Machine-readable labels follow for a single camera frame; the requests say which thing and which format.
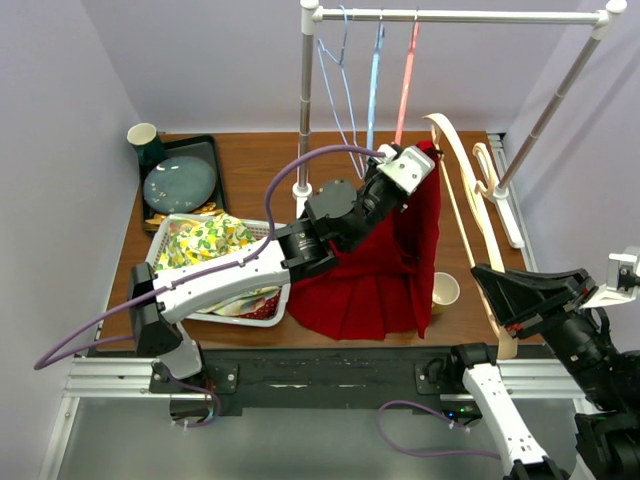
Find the light wooden hanger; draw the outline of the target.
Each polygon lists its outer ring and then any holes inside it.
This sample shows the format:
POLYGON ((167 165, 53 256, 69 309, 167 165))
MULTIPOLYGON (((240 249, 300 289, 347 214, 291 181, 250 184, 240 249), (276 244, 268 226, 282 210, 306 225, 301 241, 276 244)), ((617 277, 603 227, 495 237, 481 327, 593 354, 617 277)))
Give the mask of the light wooden hanger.
MULTIPOLYGON (((486 208, 486 201, 498 183, 498 176, 486 144, 478 142, 472 148, 473 156, 478 161, 481 171, 488 175, 488 179, 483 183, 476 178, 464 145, 451 121, 441 113, 428 114, 423 116, 423 119, 431 122, 431 140, 436 148, 440 147, 442 136, 449 142, 458 163, 468 206, 484 239, 489 264, 493 270, 505 273, 506 268, 501 250, 486 208)), ((499 360, 515 358, 518 351, 518 340, 511 337, 507 330, 497 323, 488 299, 480 287, 478 287, 478 292, 491 329, 498 340, 497 358, 499 360)))

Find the plain red garment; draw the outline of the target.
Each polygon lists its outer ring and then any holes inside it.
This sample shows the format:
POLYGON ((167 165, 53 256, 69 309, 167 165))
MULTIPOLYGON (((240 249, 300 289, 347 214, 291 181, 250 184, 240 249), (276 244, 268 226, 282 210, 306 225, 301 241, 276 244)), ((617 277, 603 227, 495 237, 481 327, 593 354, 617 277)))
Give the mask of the plain red garment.
POLYGON ((382 340, 432 318, 441 188, 439 168, 339 265, 291 287, 287 311, 303 327, 334 340, 382 340))

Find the light blue plastic hanger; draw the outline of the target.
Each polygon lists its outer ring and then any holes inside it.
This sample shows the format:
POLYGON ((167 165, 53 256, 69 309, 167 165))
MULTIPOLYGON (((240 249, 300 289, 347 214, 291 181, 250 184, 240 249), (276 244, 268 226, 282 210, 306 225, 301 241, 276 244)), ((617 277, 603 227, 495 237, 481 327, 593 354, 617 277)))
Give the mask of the light blue plastic hanger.
POLYGON ((374 50, 371 60, 370 82, 369 82, 369 96, 368 96, 368 108, 367 108, 367 130, 366 130, 366 148, 372 149, 374 147, 374 128, 376 123, 376 101, 377 101, 377 88, 379 78, 379 65, 381 49, 384 43, 384 25, 379 23, 376 33, 376 40, 374 43, 374 50))

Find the red polka dot skirt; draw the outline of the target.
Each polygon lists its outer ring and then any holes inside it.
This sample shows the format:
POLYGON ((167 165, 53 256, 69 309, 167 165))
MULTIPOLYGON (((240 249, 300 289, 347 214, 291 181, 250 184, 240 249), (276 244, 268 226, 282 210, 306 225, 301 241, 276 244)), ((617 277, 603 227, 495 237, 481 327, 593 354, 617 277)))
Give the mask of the red polka dot skirt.
POLYGON ((249 312, 241 315, 241 318, 253 319, 259 321, 266 321, 275 316, 278 305, 280 301, 280 296, 274 296, 270 299, 267 299, 264 304, 256 309, 253 312, 249 312))

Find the pastel floral skirt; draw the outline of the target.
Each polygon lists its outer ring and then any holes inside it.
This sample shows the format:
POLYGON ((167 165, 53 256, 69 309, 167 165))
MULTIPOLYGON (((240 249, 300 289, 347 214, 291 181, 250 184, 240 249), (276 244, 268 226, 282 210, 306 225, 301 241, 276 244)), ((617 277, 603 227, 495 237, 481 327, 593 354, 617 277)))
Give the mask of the pastel floral skirt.
POLYGON ((203 309, 204 313, 227 317, 251 317, 256 311, 274 307, 278 302, 279 287, 265 287, 223 300, 203 309))

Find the pink plastic hanger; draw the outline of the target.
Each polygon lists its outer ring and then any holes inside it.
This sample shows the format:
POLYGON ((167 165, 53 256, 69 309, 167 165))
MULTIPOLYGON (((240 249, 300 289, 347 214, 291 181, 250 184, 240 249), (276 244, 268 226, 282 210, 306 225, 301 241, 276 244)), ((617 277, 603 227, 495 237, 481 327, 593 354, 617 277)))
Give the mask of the pink plastic hanger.
POLYGON ((405 124, 406 113, 408 108, 408 100, 409 100, 409 93, 410 93, 410 87, 411 87, 411 80, 412 80, 412 74, 413 74, 418 36, 419 36, 419 24, 415 22, 412 27, 412 33, 409 41, 406 62, 405 62, 401 97, 400 97, 399 110, 398 110, 398 116, 397 116, 397 122, 396 122, 396 130, 395 130, 395 136, 394 136, 394 142, 396 144, 401 143, 403 132, 404 132, 404 124, 405 124))

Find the yellow lemon print garment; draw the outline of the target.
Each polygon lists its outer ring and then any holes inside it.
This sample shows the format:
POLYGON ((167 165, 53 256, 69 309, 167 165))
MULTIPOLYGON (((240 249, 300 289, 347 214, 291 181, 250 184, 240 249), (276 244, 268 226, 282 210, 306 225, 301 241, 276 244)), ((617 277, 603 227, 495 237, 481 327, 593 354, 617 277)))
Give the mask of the yellow lemon print garment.
POLYGON ((235 253, 256 241, 256 235, 242 220, 221 213, 221 217, 172 234, 158 267, 172 270, 198 265, 235 253))

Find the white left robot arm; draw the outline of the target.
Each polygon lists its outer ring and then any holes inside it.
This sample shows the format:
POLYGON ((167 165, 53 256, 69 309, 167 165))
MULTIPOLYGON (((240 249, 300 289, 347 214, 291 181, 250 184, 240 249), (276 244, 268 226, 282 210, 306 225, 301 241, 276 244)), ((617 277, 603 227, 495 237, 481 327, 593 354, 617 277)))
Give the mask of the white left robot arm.
POLYGON ((181 326, 185 318, 217 301, 260 287, 291 285, 334 268, 339 253, 354 251, 394 208, 406 203, 425 173, 408 160, 373 160, 363 186, 326 183, 295 221, 254 247, 172 271, 137 265, 128 292, 137 356, 159 359, 183 391, 200 390, 207 368, 199 344, 181 326))

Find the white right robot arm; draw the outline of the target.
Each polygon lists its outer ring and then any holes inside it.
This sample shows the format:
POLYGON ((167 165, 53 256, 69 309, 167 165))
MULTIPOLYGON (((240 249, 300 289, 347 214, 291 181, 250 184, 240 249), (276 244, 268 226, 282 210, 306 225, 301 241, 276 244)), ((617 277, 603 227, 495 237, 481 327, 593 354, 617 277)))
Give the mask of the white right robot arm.
MULTIPOLYGON (((584 269, 556 274, 487 264, 471 270, 497 324, 512 339, 539 334, 596 407, 578 413, 576 450, 596 479, 639 476, 639 354, 613 344, 607 301, 639 293, 638 264, 613 257, 606 283, 598 287, 584 269)), ((507 479, 566 479, 568 473, 529 434, 501 382, 495 357, 484 343, 451 348, 439 377, 472 395, 499 448, 507 479)))

